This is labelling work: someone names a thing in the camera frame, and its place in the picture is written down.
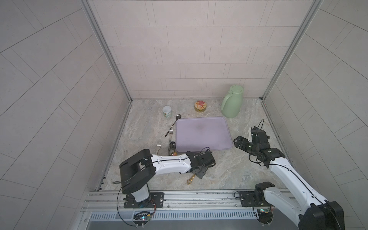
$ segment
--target black mounting plate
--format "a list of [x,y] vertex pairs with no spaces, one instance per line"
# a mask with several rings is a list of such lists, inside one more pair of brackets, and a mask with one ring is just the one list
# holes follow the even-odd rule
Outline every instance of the black mounting plate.
[[[156,208],[163,207],[163,192],[151,192],[151,199],[155,202]],[[138,203],[135,201],[134,196],[132,196],[131,194],[127,194],[124,208],[139,208]],[[145,208],[154,208],[154,206],[151,202],[149,202]]]
[[258,206],[269,207],[269,206],[271,206],[271,204],[269,204],[267,202],[264,202],[263,205],[257,203],[255,201],[254,191],[249,191],[249,192],[240,191],[237,194],[238,194],[238,197],[240,199],[242,207],[254,207],[254,206],[255,207],[258,207]]

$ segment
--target silver fork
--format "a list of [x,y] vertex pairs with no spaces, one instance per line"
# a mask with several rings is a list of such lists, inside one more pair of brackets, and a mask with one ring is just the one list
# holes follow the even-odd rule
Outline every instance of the silver fork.
[[161,149],[161,140],[157,141],[157,146],[159,147],[159,150],[157,150],[157,155],[159,154],[159,151]]
[[170,143],[171,143],[171,137],[172,137],[173,132],[174,132],[174,129],[173,129],[173,127],[172,127],[172,126],[170,126],[170,129],[169,129],[169,133],[170,133],[169,149],[168,149],[168,151],[167,151],[167,152],[168,152],[168,153],[167,153],[167,155],[168,155],[168,156],[170,156],[170,150],[171,150]]

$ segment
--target black spoon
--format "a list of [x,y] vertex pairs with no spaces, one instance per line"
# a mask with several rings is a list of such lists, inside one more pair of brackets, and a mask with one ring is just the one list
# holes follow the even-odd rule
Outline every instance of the black spoon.
[[176,117],[175,117],[176,121],[177,121],[177,120],[179,120],[180,118],[181,118],[181,115],[180,115],[180,114],[176,115]]

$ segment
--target white plastic cup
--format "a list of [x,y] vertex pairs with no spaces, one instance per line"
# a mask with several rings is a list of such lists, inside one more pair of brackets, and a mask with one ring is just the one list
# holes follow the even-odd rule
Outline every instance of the white plastic cup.
[[173,115],[172,111],[171,111],[171,107],[170,106],[164,106],[162,108],[162,112],[163,112],[163,115],[167,118],[171,117]]

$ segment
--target ventilation grille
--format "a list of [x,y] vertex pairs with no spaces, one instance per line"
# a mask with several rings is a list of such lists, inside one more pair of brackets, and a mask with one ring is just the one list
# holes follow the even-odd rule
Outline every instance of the ventilation grille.
[[117,212],[92,212],[91,220],[115,219]]
[[[127,210],[120,211],[124,220],[130,220]],[[156,211],[152,220],[223,220],[223,219],[256,219],[252,210],[160,210]],[[92,212],[90,221],[120,221],[117,212]]]
[[208,220],[208,219],[255,219],[252,211],[239,210],[178,210],[156,212],[152,220]]

